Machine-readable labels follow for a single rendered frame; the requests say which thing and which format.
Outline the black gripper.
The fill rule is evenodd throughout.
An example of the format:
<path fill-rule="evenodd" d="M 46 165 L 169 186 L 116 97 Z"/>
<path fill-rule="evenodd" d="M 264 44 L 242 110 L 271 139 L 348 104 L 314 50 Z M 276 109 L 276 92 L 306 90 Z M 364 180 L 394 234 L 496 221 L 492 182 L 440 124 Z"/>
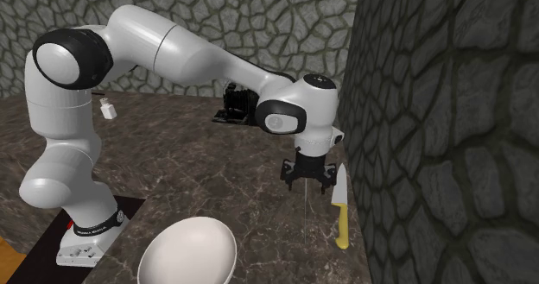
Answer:
<path fill-rule="evenodd" d="M 300 178 L 320 180 L 320 193 L 336 185 L 337 167 L 335 163 L 325 165 L 326 156 L 307 156 L 301 151 L 295 153 L 295 162 L 288 159 L 282 161 L 280 180 L 284 181 L 291 191 L 293 182 Z"/>

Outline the white bowl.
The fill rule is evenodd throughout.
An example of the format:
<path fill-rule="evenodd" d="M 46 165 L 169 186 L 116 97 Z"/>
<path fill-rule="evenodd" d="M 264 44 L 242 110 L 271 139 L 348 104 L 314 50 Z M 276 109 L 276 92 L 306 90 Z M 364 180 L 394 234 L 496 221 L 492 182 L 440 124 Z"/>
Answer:
<path fill-rule="evenodd" d="M 229 284 L 237 262 L 229 227 L 192 217 L 170 225 L 144 251 L 137 284 Z"/>

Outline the small white plug adapter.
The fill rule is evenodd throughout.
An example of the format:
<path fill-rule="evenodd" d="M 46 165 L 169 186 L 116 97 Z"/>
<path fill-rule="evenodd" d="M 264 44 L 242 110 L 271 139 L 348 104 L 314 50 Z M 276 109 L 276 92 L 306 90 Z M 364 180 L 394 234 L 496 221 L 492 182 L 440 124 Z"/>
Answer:
<path fill-rule="evenodd" d="M 101 98 L 99 102 L 101 103 L 100 110 L 105 119 L 112 120 L 117 117 L 115 107 L 109 102 L 108 98 Z"/>

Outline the dark robot stand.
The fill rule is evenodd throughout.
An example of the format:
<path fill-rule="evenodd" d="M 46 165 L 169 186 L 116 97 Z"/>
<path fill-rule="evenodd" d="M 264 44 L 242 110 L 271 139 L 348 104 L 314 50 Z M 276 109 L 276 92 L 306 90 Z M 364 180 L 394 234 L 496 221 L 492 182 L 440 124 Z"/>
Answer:
<path fill-rule="evenodd" d="M 6 284 L 82 284 L 92 268 L 56 264 L 60 240 L 70 221 L 61 210 Z"/>

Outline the yellow handled kitchen knife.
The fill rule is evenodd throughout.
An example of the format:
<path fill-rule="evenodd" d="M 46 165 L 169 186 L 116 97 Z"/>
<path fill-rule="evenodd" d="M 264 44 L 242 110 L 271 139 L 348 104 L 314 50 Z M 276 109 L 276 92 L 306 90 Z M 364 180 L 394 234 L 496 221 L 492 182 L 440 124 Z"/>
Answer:
<path fill-rule="evenodd" d="M 346 166 L 341 163 L 336 175 L 336 185 L 333 187 L 331 205 L 339 208 L 338 236 L 335 243 L 340 249 L 349 247 L 348 228 L 348 195 L 347 195 L 347 173 Z"/>

